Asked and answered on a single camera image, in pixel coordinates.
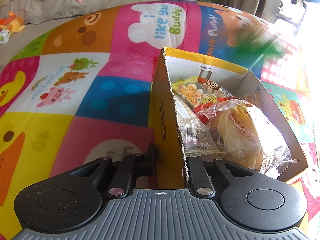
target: cardboard box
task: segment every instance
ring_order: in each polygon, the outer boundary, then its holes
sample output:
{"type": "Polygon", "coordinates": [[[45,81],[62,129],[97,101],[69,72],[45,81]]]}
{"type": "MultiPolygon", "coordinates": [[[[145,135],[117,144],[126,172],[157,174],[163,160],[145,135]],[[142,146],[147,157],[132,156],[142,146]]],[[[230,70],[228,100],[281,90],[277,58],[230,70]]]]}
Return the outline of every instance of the cardboard box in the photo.
{"type": "Polygon", "coordinates": [[[265,115],[282,133],[291,157],[299,160],[298,163],[291,164],[279,180],[292,183],[300,178],[308,168],[303,151],[282,112],[251,71],[214,57],[164,47],[159,56],[151,92],[159,188],[187,186],[186,157],[182,149],[171,82],[198,76],[201,70],[212,71],[210,80],[238,98],[261,91],[265,115]]]}

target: plush toy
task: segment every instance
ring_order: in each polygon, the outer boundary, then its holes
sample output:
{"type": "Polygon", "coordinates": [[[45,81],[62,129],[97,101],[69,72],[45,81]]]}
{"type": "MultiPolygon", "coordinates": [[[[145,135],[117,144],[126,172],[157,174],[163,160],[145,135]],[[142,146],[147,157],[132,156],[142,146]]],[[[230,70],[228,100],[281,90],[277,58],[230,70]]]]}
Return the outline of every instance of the plush toy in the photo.
{"type": "Polygon", "coordinates": [[[15,15],[13,12],[9,13],[9,17],[5,19],[0,25],[1,30],[9,30],[10,34],[20,32],[24,29],[23,18],[15,15]]]}
{"type": "Polygon", "coordinates": [[[2,30],[0,31],[0,44],[7,43],[10,38],[10,31],[9,30],[2,30]]]}

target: metal screw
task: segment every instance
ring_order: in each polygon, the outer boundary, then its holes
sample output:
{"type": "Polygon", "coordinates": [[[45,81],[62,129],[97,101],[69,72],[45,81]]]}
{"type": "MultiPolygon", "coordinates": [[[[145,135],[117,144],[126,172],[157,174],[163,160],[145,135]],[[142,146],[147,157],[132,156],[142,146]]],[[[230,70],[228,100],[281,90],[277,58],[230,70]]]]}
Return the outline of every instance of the metal screw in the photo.
{"type": "Polygon", "coordinates": [[[124,194],[124,189],[119,188],[119,187],[114,187],[109,190],[109,194],[113,196],[121,196],[124,194]]]}
{"type": "Polygon", "coordinates": [[[203,196],[209,196],[213,193],[212,189],[210,189],[208,187],[198,188],[197,192],[198,192],[198,194],[203,195],[203,196]]]}

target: patchwork blanket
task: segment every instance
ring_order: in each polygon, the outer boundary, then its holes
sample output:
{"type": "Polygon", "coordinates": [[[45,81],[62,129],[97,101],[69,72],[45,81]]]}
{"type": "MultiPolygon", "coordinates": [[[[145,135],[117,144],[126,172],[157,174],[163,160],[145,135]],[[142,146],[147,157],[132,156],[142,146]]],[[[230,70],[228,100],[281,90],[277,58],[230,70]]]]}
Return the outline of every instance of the patchwork blanket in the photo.
{"type": "Polygon", "coordinates": [[[231,30],[251,25],[269,26],[221,5],[158,1],[85,15],[28,44],[0,75],[0,239],[21,230],[13,202],[23,188],[102,156],[118,161],[147,150],[162,46],[228,60],[262,81],[311,167],[294,185],[308,199],[301,228],[312,239],[320,185],[305,65],[300,48],[280,34],[285,58],[239,55],[231,30]]]}

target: orange plush toy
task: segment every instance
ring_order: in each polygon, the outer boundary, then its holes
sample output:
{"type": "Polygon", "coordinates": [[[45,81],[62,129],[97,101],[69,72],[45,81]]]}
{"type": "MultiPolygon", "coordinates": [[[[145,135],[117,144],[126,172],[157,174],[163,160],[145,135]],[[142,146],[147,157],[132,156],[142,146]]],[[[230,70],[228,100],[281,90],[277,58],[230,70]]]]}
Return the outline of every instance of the orange plush toy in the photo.
{"type": "Polygon", "coordinates": [[[24,29],[25,25],[23,25],[24,19],[15,15],[13,12],[9,12],[9,17],[5,19],[1,25],[1,30],[9,30],[11,34],[20,32],[24,29]]]}

